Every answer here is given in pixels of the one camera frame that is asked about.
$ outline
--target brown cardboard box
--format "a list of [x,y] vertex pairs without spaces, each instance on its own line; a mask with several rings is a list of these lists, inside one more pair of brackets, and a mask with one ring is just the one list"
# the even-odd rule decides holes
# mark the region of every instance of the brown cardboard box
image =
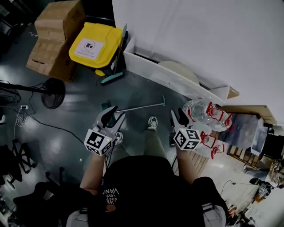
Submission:
[[39,35],[27,68],[44,75],[71,81],[77,63],[68,51],[84,26],[85,14],[79,1],[49,3],[35,22]]
[[53,2],[36,19],[35,28],[39,38],[61,41],[71,38],[74,41],[83,28],[85,18],[80,1]]
[[64,41],[38,39],[27,62],[27,68],[63,81],[71,81],[77,63],[69,58],[70,46]]

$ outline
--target person's right arm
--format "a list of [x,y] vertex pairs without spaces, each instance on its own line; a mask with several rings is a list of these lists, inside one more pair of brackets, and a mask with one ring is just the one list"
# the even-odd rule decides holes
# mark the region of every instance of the person's right arm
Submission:
[[177,147],[177,162],[179,176],[192,184],[198,178],[198,174],[194,168],[194,164],[189,159],[188,151],[182,151]]

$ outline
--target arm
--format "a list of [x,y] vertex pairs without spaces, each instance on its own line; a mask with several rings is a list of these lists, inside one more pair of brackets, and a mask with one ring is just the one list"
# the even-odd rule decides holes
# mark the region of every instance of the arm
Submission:
[[194,180],[198,178],[198,174],[193,167],[192,161],[189,159],[189,153],[187,151],[180,150],[178,147],[177,162],[179,176],[192,184]]
[[81,181],[80,188],[89,191],[93,195],[98,193],[98,188],[102,183],[104,160],[104,155],[99,156],[93,154],[93,157]]

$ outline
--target paper sign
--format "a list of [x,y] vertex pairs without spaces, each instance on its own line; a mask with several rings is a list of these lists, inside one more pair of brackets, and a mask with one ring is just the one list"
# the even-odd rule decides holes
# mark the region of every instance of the paper sign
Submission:
[[104,43],[91,39],[82,38],[74,54],[96,60]]

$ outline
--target round black base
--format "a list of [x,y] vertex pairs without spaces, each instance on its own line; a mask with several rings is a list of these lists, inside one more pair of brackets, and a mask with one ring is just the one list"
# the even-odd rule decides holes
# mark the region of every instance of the round black base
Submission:
[[55,78],[48,79],[43,88],[50,91],[50,94],[41,94],[41,101],[49,109],[55,109],[61,105],[65,97],[64,82]]

